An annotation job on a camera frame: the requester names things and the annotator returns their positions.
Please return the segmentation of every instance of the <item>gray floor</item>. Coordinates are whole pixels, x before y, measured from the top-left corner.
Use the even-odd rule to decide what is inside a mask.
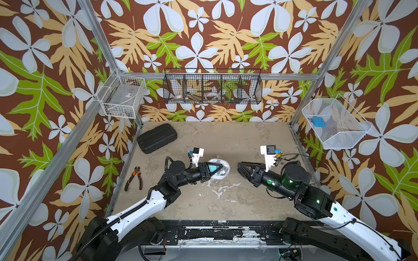
[[[146,122],[143,132],[155,128],[162,122]],[[297,153],[296,144],[283,122],[170,122],[177,131],[176,141],[150,153],[144,154],[136,146],[128,175],[122,187],[133,172],[135,166],[141,167],[143,189],[139,190],[139,181],[135,178],[125,192],[118,197],[114,212],[119,212],[146,197],[147,191],[160,179],[164,170],[165,157],[182,160],[188,165],[187,152],[194,147],[204,148],[201,162],[212,158],[226,160],[231,172],[224,180],[210,180],[197,185],[181,187],[180,197],[163,211],[155,214],[159,219],[193,220],[284,220],[293,217],[306,220],[293,202],[287,199],[275,199],[266,194],[265,188],[254,187],[241,177],[236,165],[241,161],[264,162],[260,154],[261,145],[275,144],[285,153]],[[280,173],[282,165],[273,167]]]

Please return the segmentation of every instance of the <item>blue object in basket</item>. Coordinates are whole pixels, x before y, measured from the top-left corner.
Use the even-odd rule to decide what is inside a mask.
[[[315,116],[311,119],[311,122],[313,123],[315,127],[320,127],[320,128],[325,127],[325,122],[322,117]]]

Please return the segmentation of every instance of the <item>wire cutters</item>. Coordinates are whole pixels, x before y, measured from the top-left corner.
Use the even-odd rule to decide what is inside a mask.
[[[134,176],[138,176],[138,179],[139,179],[139,190],[142,190],[142,177],[141,177],[141,171],[139,171],[139,170],[140,170],[140,167],[135,167],[134,172],[132,172],[131,177],[129,178],[129,180],[125,184],[125,191],[128,191],[129,184],[133,180],[133,177]]]

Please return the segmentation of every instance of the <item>brown wall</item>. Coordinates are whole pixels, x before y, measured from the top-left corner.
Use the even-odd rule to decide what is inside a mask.
[[[196,67],[212,66],[217,71],[222,68],[234,68],[234,66],[239,68],[239,65],[234,65],[238,63],[238,60],[235,60],[238,55],[241,61],[246,59],[242,64],[245,66],[245,71],[250,68],[260,68],[262,73],[271,73],[272,67],[283,58],[271,57],[270,59],[270,50],[282,46],[286,52],[289,52],[288,46],[291,42],[294,52],[303,50],[302,55],[296,55],[297,57],[293,58],[295,63],[299,61],[301,64],[300,71],[312,73],[317,71],[318,66],[325,59],[352,8],[351,1],[340,2],[339,7],[334,1],[294,0],[279,3],[276,8],[282,13],[278,19],[275,19],[273,5],[260,4],[260,1],[255,0],[175,0],[167,2],[164,7],[155,4],[142,5],[139,4],[142,3],[141,1],[133,0],[118,1],[118,4],[113,6],[103,1],[93,1],[92,4],[98,16],[103,18],[101,25],[109,44],[117,54],[121,69],[126,71],[161,72],[164,68],[190,68],[190,63],[194,58],[186,57],[192,52],[192,42],[194,42],[196,46],[202,45],[198,53],[205,50],[205,58],[202,58],[205,59],[204,65],[199,61]],[[271,12],[264,13],[263,10],[269,9],[269,6]],[[159,11],[160,20],[158,20],[152,15],[147,15],[155,8],[167,10],[171,8],[175,12],[171,12],[167,20],[164,12]],[[199,8],[204,11],[198,22],[202,22],[203,30],[199,29],[199,25],[193,25],[193,21],[196,21],[193,18],[194,13],[199,13]],[[220,16],[217,15],[218,8],[221,9]],[[312,10],[309,20],[311,23],[307,23],[308,27],[304,31],[304,26],[300,23],[310,10]],[[287,24],[284,22],[286,14],[289,17]],[[260,18],[265,17],[268,19],[264,31],[257,30],[257,28],[262,28],[260,21],[263,19]],[[159,33],[156,28],[153,28],[156,24],[161,25]],[[293,69],[296,72],[299,71],[296,66]],[[274,72],[293,73],[289,62],[283,69]],[[251,118],[257,117],[253,121],[268,119],[287,122],[304,94],[298,90],[306,89],[306,83],[302,82],[268,81],[263,83],[265,89],[263,102],[258,106],[209,104],[203,108],[197,104],[167,106],[162,99],[161,86],[162,81],[156,80],[149,81],[147,84],[150,93],[144,99],[144,105],[140,109],[141,116],[145,120],[250,121]],[[289,92],[294,96],[292,98],[294,103],[291,103],[291,100],[286,101]],[[270,113],[266,113],[265,106],[268,102],[274,102],[277,105],[273,106],[274,109],[270,110]]]
[[[43,178],[43,169],[109,75],[75,1],[63,1],[61,9],[48,4],[61,0],[41,1],[35,6],[36,15],[33,2],[0,1],[1,224],[24,199],[28,185]],[[71,29],[74,23],[82,31],[63,32],[64,25]],[[35,63],[31,63],[25,38],[34,48]],[[108,117],[99,114],[94,119],[8,260],[69,260],[85,226],[93,217],[104,215],[128,141],[135,134],[132,120],[112,118],[111,129],[106,121]],[[104,135],[108,140],[114,137],[109,143],[115,152],[110,151],[108,159]]]

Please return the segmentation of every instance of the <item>cable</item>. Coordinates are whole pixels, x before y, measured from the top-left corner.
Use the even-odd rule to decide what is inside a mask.
[[[166,172],[166,171],[167,171],[167,169],[168,169],[168,160],[170,160],[170,161],[171,161],[171,163],[173,163],[173,159],[172,159],[172,158],[170,158],[170,157],[166,157],[166,162],[165,162],[165,164],[164,164],[164,172]]]
[[[286,198],[286,197],[273,197],[272,195],[270,195],[270,193],[268,192],[268,188],[265,188],[265,191],[267,192],[267,194],[269,195],[269,196],[271,196],[272,198],[278,198],[278,199],[283,199],[283,198]]]
[[[189,169],[191,169],[191,166],[193,165],[193,160],[191,159],[190,153],[187,153],[187,155],[189,156],[189,159],[190,159],[190,165],[186,170],[189,170]]]
[[[138,246],[139,254],[145,261],[149,261],[148,258],[145,257],[144,253],[142,252],[141,246]]]
[[[288,156],[288,155],[295,155],[294,157],[292,157],[292,158],[290,158],[290,159],[285,159],[285,158],[283,158],[284,156]],[[328,165],[327,164],[325,164],[325,163],[323,163],[322,161],[320,161],[319,159],[316,159],[316,158],[314,158],[314,157],[312,157],[312,156],[309,156],[309,155],[304,155],[304,154],[299,154],[299,153],[289,153],[289,154],[285,154],[285,155],[283,155],[283,156],[280,156],[278,159],[278,161],[276,162],[276,166],[280,163],[280,161],[281,160],[286,160],[286,161],[291,161],[291,160],[294,160],[295,158],[297,158],[298,156],[304,156],[304,157],[308,157],[308,158],[311,158],[311,159],[314,159],[314,160],[316,160],[316,161],[318,161],[319,163],[322,163],[324,166],[325,166],[325,168],[328,170],[328,175],[331,173],[331,171],[329,170],[329,167],[328,167]],[[310,185],[314,185],[314,184],[317,184],[317,183],[320,183],[320,182],[322,182],[323,180],[320,180],[320,181],[317,181],[317,182],[314,182],[314,183],[311,183]]]
[[[282,254],[286,253],[286,252],[287,252],[287,250],[289,250],[289,248],[291,248],[293,245],[294,245],[294,243],[293,243],[293,244],[291,244],[290,246],[288,246],[288,247],[287,247],[287,248],[283,251],[283,253],[280,253],[280,251],[279,251],[279,253],[280,253],[280,258],[279,258],[279,261],[282,259]]]
[[[89,246],[89,244],[91,244],[98,236],[100,236],[103,232],[105,232],[107,229],[109,229],[111,226],[113,226],[114,224],[116,224],[117,222],[120,221],[120,218],[116,218],[115,220],[113,220],[112,222],[110,222],[109,224],[106,224],[102,229],[100,229],[97,233],[95,233],[84,245],[82,245],[77,253],[74,255],[74,257],[71,259],[71,261],[76,261],[81,254],[84,252],[84,250],[86,250],[86,248]]]
[[[345,223],[344,225],[342,225],[342,226],[340,226],[340,227],[337,227],[337,228],[327,228],[327,227],[324,227],[324,226],[322,226],[322,225],[319,225],[317,222],[316,222],[316,220],[314,220],[313,218],[311,218],[314,222],[315,222],[315,224],[317,224],[318,226],[320,226],[320,227],[322,227],[322,228],[325,228],[325,229],[327,229],[327,230],[336,230],[336,229],[340,229],[340,228],[342,228],[342,227],[345,227],[345,226],[347,226],[348,224],[350,224],[350,223],[359,223],[359,224],[362,224],[363,226],[365,226],[365,227],[367,227],[367,228],[369,228],[371,231],[373,231],[373,232],[375,232],[379,237],[381,237],[389,246],[390,246],[390,250],[391,251],[394,251],[395,253],[396,253],[396,255],[399,257],[399,260],[402,260],[402,258],[401,258],[401,256],[399,255],[399,253],[393,248],[393,245],[392,244],[390,244],[382,235],[380,235],[379,234],[379,232],[377,232],[376,230],[374,230],[373,228],[371,228],[371,227],[369,227],[368,225],[366,225],[366,224],[364,224],[363,222],[359,222],[359,221],[357,221],[355,218],[353,218],[353,220],[352,221],[350,221],[350,222],[347,222],[347,223]]]
[[[377,232],[373,228],[369,227],[368,225],[364,224],[363,222],[356,221],[355,223],[362,224],[363,226],[368,227],[371,231],[375,232],[379,237],[381,237],[390,246],[389,249],[396,253],[396,255],[399,257],[399,260],[402,260],[401,256],[398,254],[398,252],[393,248],[393,245],[390,244],[384,237],[382,237],[382,235],[380,235],[379,232]]]
[[[311,218],[311,219],[315,222],[315,224],[317,224],[318,226],[320,226],[320,227],[322,227],[322,228],[325,228],[325,229],[327,229],[327,230],[336,230],[336,229],[340,229],[340,228],[343,228],[343,227],[347,226],[347,225],[348,225],[348,224],[350,224],[350,223],[354,224],[354,223],[356,223],[356,222],[357,222],[357,220],[356,220],[355,218],[353,218],[353,220],[352,220],[352,221],[347,222],[347,223],[345,223],[344,225],[342,225],[342,226],[340,226],[340,227],[337,227],[337,228],[327,228],[327,227],[324,227],[323,225],[318,224],[318,223],[317,223],[317,221],[316,221],[315,219],[313,219],[312,217],[310,217],[310,218]]]
[[[120,217],[114,219],[112,222],[110,222],[109,224],[106,224],[102,229],[100,229],[97,233],[95,233],[84,245],[82,245],[77,253],[74,255],[74,257],[71,259],[71,261],[76,261],[81,254],[84,252],[84,250],[87,249],[87,247],[101,234],[103,234],[106,230],[108,230],[111,226],[113,226],[114,224],[116,224],[117,222],[121,221],[122,219],[124,219],[125,217],[129,216],[130,214],[134,213],[135,211],[137,211],[138,209],[142,208],[143,206],[145,206],[148,201],[151,198],[151,192],[152,189],[154,187],[150,188],[148,191],[148,195],[146,200],[144,200],[141,204],[139,204],[138,206],[134,207],[133,209],[127,211],[125,214],[121,215]]]

